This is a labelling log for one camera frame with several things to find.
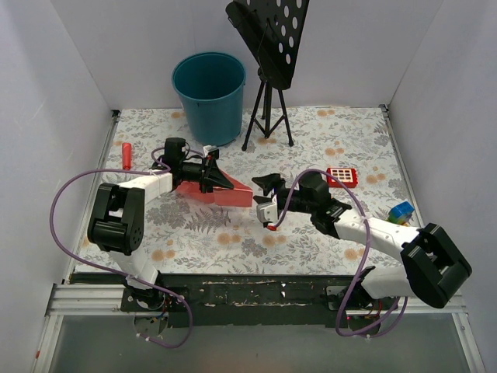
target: plastic bucket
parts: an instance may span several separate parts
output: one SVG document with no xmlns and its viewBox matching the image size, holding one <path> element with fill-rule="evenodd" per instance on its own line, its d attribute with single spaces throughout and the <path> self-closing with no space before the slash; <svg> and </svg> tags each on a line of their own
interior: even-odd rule
<svg viewBox="0 0 497 373">
<path fill-rule="evenodd" d="M 242 128 L 243 64 L 225 53 L 194 54 L 172 72 L 172 86 L 196 140 L 224 145 Z"/>
</svg>

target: white enclosure wall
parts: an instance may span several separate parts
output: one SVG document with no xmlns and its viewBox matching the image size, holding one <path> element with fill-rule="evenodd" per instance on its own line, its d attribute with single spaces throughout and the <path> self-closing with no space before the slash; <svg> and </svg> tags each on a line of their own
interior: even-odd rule
<svg viewBox="0 0 497 373">
<path fill-rule="evenodd" d="M 391 103 L 425 221 L 473 266 L 463 287 L 488 371 L 497 371 L 497 2 L 445 0 Z"/>
<path fill-rule="evenodd" d="M 253 105 L 257 67 L 228 22 L 230 0 L 51 1 L 111 108 L 178 107 L 172 69 L 201 51 L 243 61 Z M 310 0 L 287 105 L 389 103 L 441 3 Z"/>
<path fill-rule="evenodd" d="M 56 189 L 93 168 L 110 111 L 49 0 L 0 0 L 0 371 L 30 371 L 43 314 L 67 257 L 48 211 Z M 62 198 L 72 247 L 91 180 Z"/>
</svg>

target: rubik's cube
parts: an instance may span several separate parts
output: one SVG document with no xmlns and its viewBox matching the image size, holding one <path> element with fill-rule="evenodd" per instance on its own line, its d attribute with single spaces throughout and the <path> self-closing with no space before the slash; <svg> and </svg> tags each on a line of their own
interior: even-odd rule
<svg viewBox="0 0 497 373">
<path fill-rule="evenodd" d="M 406 201 L 393 207 L 388 214 L 388 221 L 390 223 L 403 225 L 411 219 L 414 207 Z"/>
<path fill-rule="evenodd" d="M 357 173 L 355 169 L 344 169 L 339 167 L 328 167 L 327 172 L 340 180 L 346 187 L 355 188 L 357 186 Z M 330 188 L 341 188 L 331 177 L 326 176 Z"/>
</svg>

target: black music stand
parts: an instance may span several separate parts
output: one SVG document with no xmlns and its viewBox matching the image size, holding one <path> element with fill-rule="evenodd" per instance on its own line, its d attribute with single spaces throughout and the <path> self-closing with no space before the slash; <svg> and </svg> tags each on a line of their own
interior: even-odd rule
<svg viewBox="0 0 497 373">
<path fill-rule="evenodd" d="M 268 138 L 285 120 L 288 145 L 294 145 L 283 90 L 290 88 L 294 77 L 308 5 L 308 0 L 234 0 L 226 7 L 228 19 L 238 30 L 259 64 L 258 75 L 261 79 L 247 135 L 242 146 L 243 151 L 247 150 L 254 123 L 257 124 L 264 137 Z M 271 127 L 273 88 L 278 91 L 280 96 L 283 115 Z M 265 127 L 262 127 L 255 116 L 264 89 L 266 91 L 261 119 L 266 122 Z"/>
</svg>

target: leaf pattern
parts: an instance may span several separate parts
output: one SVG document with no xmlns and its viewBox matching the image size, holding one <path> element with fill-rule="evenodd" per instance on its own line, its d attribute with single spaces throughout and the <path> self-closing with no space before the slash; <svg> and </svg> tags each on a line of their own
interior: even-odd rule
<svg viewBox="0 0 497 373">
<path fill-rule="evenodd" d="M 280 113 L 279 109 L 273 110 L 273 122 Z M 338 166 L 356 169 L 359 185 L 354 193 L 368 214 L 386 218 L 390 208 L 408 199 L 381 110 L 289 108 L 295 143 L 292 148 L 285 127 L 280 125 L 269 139 L 255 128 L 247 152 L 242 152 L 250 114 L 251 110 L 244 110 L 241 135 L 221 147 L 218 164 L 253 187 L 254 194 L 259 190 L 251 181 L 253 176 L 281 173 L 290 184 L 304 169 Z M 167 137 L 182 137 L 192 149 L 202 148 L 193 140 L 181 110 L 123 110 L 106 166 L 119 169 L 121 144 L 130 142 L 132 168 L 146 170 L 151 165 L 150 151 L 163 145 Z M 134 177 L 107 173 L 102 181 L 121 183 Z M 331 192 L 333 197 L 351 203 L 344 190 Z M 309 218 L 289 213 L 278 231 L 270 232 L 257 221 L 255 208 L 206 205 L 170 193 L 147 205 L 141 245 L 162 273 L 353 274 L 363 246 L 322 235 Z M 116 268 L 108 255 L 86 237 L 81 237 L 79 253 L 87 260 Z M 367 265 L 394 267 L 398 263 L 371 250 Z M 97 271 L 85 264 L 77 264 L 75 270 Z"/>
</svg>

